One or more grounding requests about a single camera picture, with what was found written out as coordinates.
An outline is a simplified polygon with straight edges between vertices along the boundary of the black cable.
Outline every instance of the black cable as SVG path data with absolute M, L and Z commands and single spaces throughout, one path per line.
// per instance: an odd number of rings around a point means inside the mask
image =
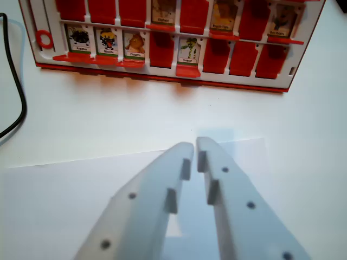
M 11 56 L 11 51 L 10 51 L 10 44 L 9 44 L 9 34 L 8 34 L 8 25 L 7 25 L 7 15 L 4 14 L 3 12 L 0 12 L 0 17 L 3 17 L 3 27 L 4 27 L 4 43 L 5 43 L 5 51 L 6 51 L 6 56 L 7 56 L 7 61 L 9 62 L 9 66 L 11 68 L 12 76 L 13 79 L 15 80 L 15 84 L 18 90 L 18 93 L 21 98 L 21 103 L 22 103 L 22 111 L 19 117 L 17 118 L 16 121 L 12 125 L 10 125 L 8 128 L 6 128 L 4 131 L 0 133 L 0 138 L 4 137 L 8 133 L 10 133 L 13 129 L 16 128 L 27 116 L 27 101 L 25 100 L 25 95 L 24 91 L 21 85 L 21 82 L 18 78 L 15 66 L 13 64 L 12 56 Z

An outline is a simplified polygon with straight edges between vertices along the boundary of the character picture card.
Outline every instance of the character picture card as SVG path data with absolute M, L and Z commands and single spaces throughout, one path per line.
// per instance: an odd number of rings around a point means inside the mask
M 114 29 L 94 28 L 97 54 L 101 56 L 118 56 L 117 36 Z
M 180 38 L 177 64 L 197 66 L 200 55 L 200 45 L 196 38 Z
M 152 23 L 174 25 L 176 0 L 152 0 Z
M 133 60 L 145 59 L 146 41 L 136 31 L 124 31 L 124 58 Z
M 290 37 L 296 19 L 297 14 L 294 6 L 278 4 L 272 18 L 269 35 Z
M 73 53 L 91 53 L 89 34 L 78 24 L 65 24 L 69 51 Z
M 210 29 L 232 32 L 236 14 L 234 0 L 214 0 Z

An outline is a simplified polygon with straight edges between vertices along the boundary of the guess who game board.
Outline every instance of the guess who game board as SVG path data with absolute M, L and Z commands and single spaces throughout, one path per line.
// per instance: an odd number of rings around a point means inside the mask
M 37 66 L 287 92 L 325 0 L 19 0 Z

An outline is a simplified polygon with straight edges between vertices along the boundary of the white plastic frame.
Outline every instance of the white plastic frame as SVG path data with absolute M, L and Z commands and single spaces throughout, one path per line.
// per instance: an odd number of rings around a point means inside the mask
M 207 15 L 207 22 L 205 25 L 203 35 L 194 35 L 194 34 L 186 34 L 180 32 L 180 14 L 181 14 L 181 2 L 182 0 L 177 0 L 176 4 L 176 16 L 175 16 L 175 32 L 170 34 L 174 35 L 174 53 L 171 64 L 171 69 L 167 68 L 158 68 L 151 67 L 149 60 L 149 32 L 151 29 L 148 28 L 135 28 L 135 27 L 124 27 L 121 26 L 120 16 L 119 16 L 119 3 L 118 0 L 115 0 L 116 3 L 116 18 L 114 21 L 114 25 L 109 24 L 100 24 L 100 23 L 92 23 L 91 16 L 89 14 L 88 9 L 88 1 L 85 0 L 86 6 L 86 15 L 84 22 L 77 21 L 66 21 L 60 19 L 60 14 L 56 8 L 55 0 L 19 0 L 22 8 L 23 17 L 25 20 L 25 24 L 27 26 L 28 36 L 30 39 L 30 44 L 33 49 L 33 53 L 35 56 L 35 60 L 38 63 L 46 63 L 46 64 L 54 64 L 54 65 L 62 65 L 62 66 L 74 66 L 81 68 L 89 68 L 89 69 L 102 69 L 102 70 L 110 70 L 117 72 L 127 72 L 127 73 L 138 73 L 138 74 L 147 74 L 147 75 L 158 75 L 158 76 L 167 76 L 167 77 L 176 77 L 176 78 L 184 78 L 176 76 L 176 65 L 177 65 L 177 54 L 178 54 L 178 39 L 180 36 L 189 36 L 195 37 L 198 39 L 199 44 L 201 45 L 201 51 L 198 62 L 198 70 L 201 73 L 200 77 L 194 78 L 194 80 L 202 80 L 202 81 L 211 81 L 211 82 L 222 82 L 222 83 L 232 83 L 238 85 L 250 85 L 250 86 L 261 86 L 261 87 L 272 87 L 272 88 L 283 88 L 286 89 L 290 86 L 293 80 L 293 71 L 296 72 L 296 69 L 300 63 L 300 60 L 304 54 L 304 51 L 307 47 L 307 44 L 310 40 L 310 37 L 313 33 L 314 27 L 317 23 L 318 17 L 322 10 L 324 0 L 320 1 L 308 1 L 303 3 L 296 3 L 291 1 L 281 1 L 281 0 L 269 0 L 271 3 L 269 6 L 271 13 L 269 15 L 269 20 L 266 26 L 266 29 L 263 33 L 262 40 L 257 41 L 248 41 L 255 42 L 259 45 L 257 47 L 258 56 L 256 59 L 256 63 L 253 67 L 250 77 L 244 76 L 235 76 L 229 75 L 229 65 L 230 59 L 232 57 L 232 49 L 229 54 L 229 59 L 227 66 L 224 70 L 223 74 L 214 74 L 214 73 L 205 73 L 203 72 L 203 60 L 204 53 L 206 48 L 206 42 L 209 38 L 209 28 L 211 21 L 211 13 L 213 8 L 213 0 L 207 0 L 209 2 L 209 10 Z M 151 23 L 151 0 L 147 0 L 146 7 L 146 22 L 145 25 Z M 287 59 L 282 67 L 281 72 L 278 74 L 278 77 L 275 80 L 272 79 L 263 79 L 255 77 L 256 65 L 261 53 L 263 44 L 274 44 L 267 43 L 267 34 L 268 29 L 271 24 L 273 12 L 275 10 L 275 5 L 277 3 L 288 4 L 294 6 L 305 6 L 302 8 L 301 14 L 298 15 L 298 18 L 295 22 L 294 28 L 291 33 L 291 38 L 296 41 L 304 42 L 303 45 L 299 44 L 290 44 L 289 52 L 287 55 Z M 238 12 L 236 15 L 236 20 L 234 24 L 233 33 L 235 36 L 239 34 L 239 25 L 241 21 L 242 9 L 244 5 L 244 0 L 238 2 L 235 0 L 235 4 L 238 6 Z M 91 57 L 95 56 L 95 40 L 94 40 L 94 29 L 93 27 L 109 27 L 117 30 L 117 41 L 118 41 L 118 61 L 123 60 L 123 29 L 125 30 L 134 30 L 140 31 L 142 36 L 145 38 L 147 44 L 145 49 L 145 65 L 143 68 L 124 68 L 124 67 L 116 67 L 116 66 L 102 66 L 97 64 L 89 64 L 89 63 L 71 63 L 66 61 L 54 61 L 54 56 L 66 55 L 68 53 L 68 46 L 65 37 L 64 23 L 69 24 L 81 24 L 83 26 L 88 26 L 87 30 L 89 32 L 89 41 L 91 45 L 92 54 Z M 51 33 L 54 49 L 42 49 L 38 46 L 35 38 L 36 30 L 47 30 Z

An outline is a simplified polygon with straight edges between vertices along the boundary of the white table surface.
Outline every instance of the white table surface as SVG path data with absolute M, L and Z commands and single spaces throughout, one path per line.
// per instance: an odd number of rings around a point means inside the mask
M 0 6 L 22 22 L 17 1 L 0 0 Z M 10 38 L 20 39 L 11 28 Z M 0 55 L 4 129 L 19 114 L 20 102 L 3 48 Z M 277 188 L 293 195 L 282 202 L 279 217 L 304 247 L 314 249 L 313 259 L 328 259 L 327 252 L 329 259 L 345 259 L 346 62 L 347 15 L 335 0 L 326 1 L 286 94 L 44 70 L 35 67 L 26 38 L 28 116 L 11 139 L 2 140 L 0 167 L 161 150 L 199 135 L 217 141 L 265 137 Z

